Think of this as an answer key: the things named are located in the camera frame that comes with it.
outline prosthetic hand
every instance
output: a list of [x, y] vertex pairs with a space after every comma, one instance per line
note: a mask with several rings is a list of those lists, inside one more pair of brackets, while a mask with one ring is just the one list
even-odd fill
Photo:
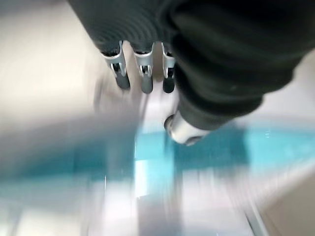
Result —
[[315, 45], [313, 0], [69, 1], [121, 89], [130, 88], [122, 41], [144, 93], [153, 89], [153, 44], [163, 43], [163, 90], [175, 82], [180, 97], [165, 128], [185, 145], [255, 110]]

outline silver metal part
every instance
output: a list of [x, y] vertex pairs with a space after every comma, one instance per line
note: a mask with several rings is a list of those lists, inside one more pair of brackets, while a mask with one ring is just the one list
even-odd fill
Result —
[[174, 68], [175, 58], [167, 55], [167, 52], [165, 50], [163, 43], [162, 43], [162, 50], [163, 50], [163, 74], [165, 78], [168, 78], [168, 70], [169, 68]]
[[126, 61], [125, 61], [125, 56], [123, 52], [123, 43], [119, 42], [119, 46], [120, 46], [119, 54], [112, 57], [103, 55], [106, 60], [107, 65], [109, 66], [109, 68], [111, 68], [115, 77], [117, 77], [117, 71], [114, 69], [114, 64], [119, 65], [120, 73], [122, 76], [125, 76], [127, 74]]
[[154, 44], [152, 45], [151, 51], [149, 53], [145, 53], [145, 54], [134, 53], [138, 70], [139, 70], [139, 74], [142, 77], [144, 74], [147, 74], [148, 77], [152, 76], [153, 47], [154, 47]]
[[179, 111], [165, 121], [165, 129], [171, 138], [179, 144], [187, 146], [195, 144], [210, 133], [209, 130], [198, 129], [184, 120]]

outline robotic hand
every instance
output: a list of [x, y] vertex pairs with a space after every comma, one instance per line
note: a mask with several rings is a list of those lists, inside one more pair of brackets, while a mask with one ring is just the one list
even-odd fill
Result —
[[130, 88], [122, 41], [133, 47], [145, 93], [153, 43], [163, 42], [163, 89], [175, 81], [180, 97], [165, 128], [186, 145], [255, 110], [315, 46], [313, 0], [69, 1], [122, 89]]

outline blurred surface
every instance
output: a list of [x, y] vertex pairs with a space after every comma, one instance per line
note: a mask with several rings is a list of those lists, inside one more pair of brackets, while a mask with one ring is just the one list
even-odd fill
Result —
[[241, 207], [313, 171], [314, 53], [256, 112], [184, 147], [163, 129], [177, 94], [159, 44], [150, 95], [124, 44], [123, 93], [66, 2], [0, 9], [0, 235], [252, 235]]

